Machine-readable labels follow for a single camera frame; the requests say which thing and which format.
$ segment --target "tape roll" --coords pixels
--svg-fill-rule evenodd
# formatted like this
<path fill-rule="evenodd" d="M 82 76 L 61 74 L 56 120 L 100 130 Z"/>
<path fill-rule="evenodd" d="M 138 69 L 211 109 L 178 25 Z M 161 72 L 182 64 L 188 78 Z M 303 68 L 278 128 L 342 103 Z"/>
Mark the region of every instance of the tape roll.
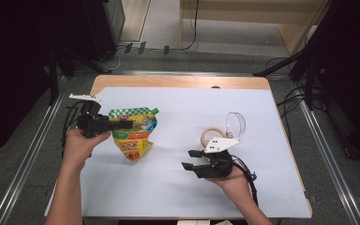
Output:
<path fill-rule="evenodd" d="M 209 144 L 210 137 L 206 139 L 205 135 L 207 132 L 210 132 L 210 131 L 215 131 L 215 132 L 219 133 L 222 138 L 227 137 L 226 133 L 223 130 L 221 130 L 220 128 L 208 127 L 201 134 L 201 144 L 202 144 L 203 148 L 206 147 L 207 144 Z"/>

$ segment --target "forearm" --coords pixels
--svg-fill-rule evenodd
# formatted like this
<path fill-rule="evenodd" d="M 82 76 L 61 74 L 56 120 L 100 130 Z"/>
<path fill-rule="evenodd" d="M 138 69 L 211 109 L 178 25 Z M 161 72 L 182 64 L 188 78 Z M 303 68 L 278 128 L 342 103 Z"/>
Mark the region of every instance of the forearm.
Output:
<path fill-rule="evenodd" d="M 233 201 L 238 210 L 242 213 L 247 224 L 260 225 L 272 224 L 263 211 L 256 205 L 251 197 L 246 197 Z"/>
<path fill-rule="evenodd" d="M 62 168 L 45 224 L 82 225 L 80 172 Z"/>

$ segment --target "white paper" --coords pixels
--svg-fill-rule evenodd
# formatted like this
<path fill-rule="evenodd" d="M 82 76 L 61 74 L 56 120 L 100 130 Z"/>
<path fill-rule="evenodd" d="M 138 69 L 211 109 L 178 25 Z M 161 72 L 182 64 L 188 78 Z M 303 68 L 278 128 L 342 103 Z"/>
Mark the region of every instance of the white paper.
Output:
<path fill-rule="evenodd" d="M 108 87 L 100 113 L 159 109 L 154 145 L 136 163 L 113 143 L 100 144 L 82 171 L 82 215 L 112 218 L 242 218 L 221 189 L 181 162 L 200 147 L 205 128 L 225 129 L 229 112 L 243 114 L 243 142 L 229 149 L 257 174 L 259 206 L 270 218 L 310 218 L 309 204 L 269 90 Z"/>

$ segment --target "hand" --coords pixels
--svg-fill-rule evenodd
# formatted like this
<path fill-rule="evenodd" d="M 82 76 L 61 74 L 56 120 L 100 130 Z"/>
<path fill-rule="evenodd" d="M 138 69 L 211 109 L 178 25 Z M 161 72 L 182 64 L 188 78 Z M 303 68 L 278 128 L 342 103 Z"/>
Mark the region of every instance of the hand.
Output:
<path fill-rule="evenodd" d="M 221 187 L 233 203 L 244 198 L 251 199 L 249 182 L 244 173 L 235 166 L 232 166 L 232 172 L 227 177 L 208 178 L 206 180 Z"/>
<path fill-rule="evenodd" d="M 66 137 L 62 167 L 80 172 L 84 162 L 92 154 L 94 147 L 107 140 L 110 135 L 111 132 L 109 131 L 87 139 L 83 136 L 83 130 L 69 130 Z"/>

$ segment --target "chip bag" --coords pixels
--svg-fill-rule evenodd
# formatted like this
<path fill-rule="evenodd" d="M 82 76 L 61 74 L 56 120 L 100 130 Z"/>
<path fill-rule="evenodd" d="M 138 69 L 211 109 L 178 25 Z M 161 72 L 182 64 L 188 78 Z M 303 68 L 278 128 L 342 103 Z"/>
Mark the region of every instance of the chip bag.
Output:
<path fill-rule="evenodd" d="M 148 141 L 150 133 L 157 126 L 155 115 L 159 110 L 148 108 L 111 110 L 110 121 L 132 120 L 133 128 L 117 129 L 112 131 L 113 140 L 125 157 L 136 162 L 153 145 Z"/>

